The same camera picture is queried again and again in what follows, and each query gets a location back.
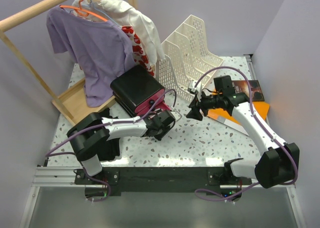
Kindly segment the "pink drawer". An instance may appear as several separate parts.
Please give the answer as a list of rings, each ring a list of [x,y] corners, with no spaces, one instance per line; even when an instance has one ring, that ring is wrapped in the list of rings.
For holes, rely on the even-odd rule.
[[[170,106],[168,106],[165,102],[160,102],[150,111],[149,115],[156,115],[165,110],[170,111]]]
[[[145,98],[139,105],[136,106],[134,112],[136,115],[144,115],[151,108],[154,102],[165,92],[164,89],[160,89],[149,97]]]

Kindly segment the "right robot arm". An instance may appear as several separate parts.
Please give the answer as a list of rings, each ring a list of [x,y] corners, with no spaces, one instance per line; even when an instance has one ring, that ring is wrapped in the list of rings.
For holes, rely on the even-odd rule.
[[[210,109],[223,109],[237,120],[259,150],[259,161],[242,158],[224,164],[222,178],[235,184],[241,177],[255,179],[264,188],[295,182],[298,175],[300,150],[287,143],[257,113],[247,94],[236,93],[230,76],[214,79],[215,94],[206,95],[202,85],[190,81],[187,90],[194,95],[187,118],[201,121]]]

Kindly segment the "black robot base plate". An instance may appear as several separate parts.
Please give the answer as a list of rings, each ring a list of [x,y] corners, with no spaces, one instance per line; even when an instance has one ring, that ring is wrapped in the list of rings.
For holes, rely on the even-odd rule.
[[[123,192],[193,193],[204,188],[222,195],[250,185],[249,178],[223,176],[223,167],[104,167],[95,179],[111,186],[111,196]]]

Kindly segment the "orange clip folder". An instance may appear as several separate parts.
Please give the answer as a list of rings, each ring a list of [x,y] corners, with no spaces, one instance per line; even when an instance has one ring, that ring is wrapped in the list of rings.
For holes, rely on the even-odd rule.
[[[270,105],[266,102],[253,102],[253,112],[262,124],[265,123]],[[252,115],[250,103],[240,104],[232,111],[232,115],[223,109],[210,109],[207,115],[224,125],[227,125],[247,136],[264,135],[265,131]]]

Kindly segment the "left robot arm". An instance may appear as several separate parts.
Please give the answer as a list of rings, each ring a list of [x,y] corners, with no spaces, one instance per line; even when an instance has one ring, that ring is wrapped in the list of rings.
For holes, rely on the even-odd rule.
[[[169,110],[144,117],[112,119],[94,112],[67,132],[68,141],[78,162],[86,170],[86,178],[92,184],[103,180],[101,161],[119,156],[117,146],[110,141],[123,137],[153,137],[160,141],[174,127],[176,117]]]

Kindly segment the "pink top drawer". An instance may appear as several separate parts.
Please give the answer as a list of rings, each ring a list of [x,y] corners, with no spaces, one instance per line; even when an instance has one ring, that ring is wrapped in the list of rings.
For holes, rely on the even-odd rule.
[[[134,112],[136,115],[144,115],[151,108],[154,102],[165,92],[164,89],[160,89],[149,97],[145,98],[139,105],[136,106]]]

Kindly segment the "black drawer cabinet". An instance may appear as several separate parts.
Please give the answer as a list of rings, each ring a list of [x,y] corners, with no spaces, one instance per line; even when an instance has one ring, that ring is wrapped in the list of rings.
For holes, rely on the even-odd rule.
[[[121,76],[114,79],[110,88],[116,101],[129,113],[135,114],[135,108],[145,98],[165,88],[141,65],[136,65]]]

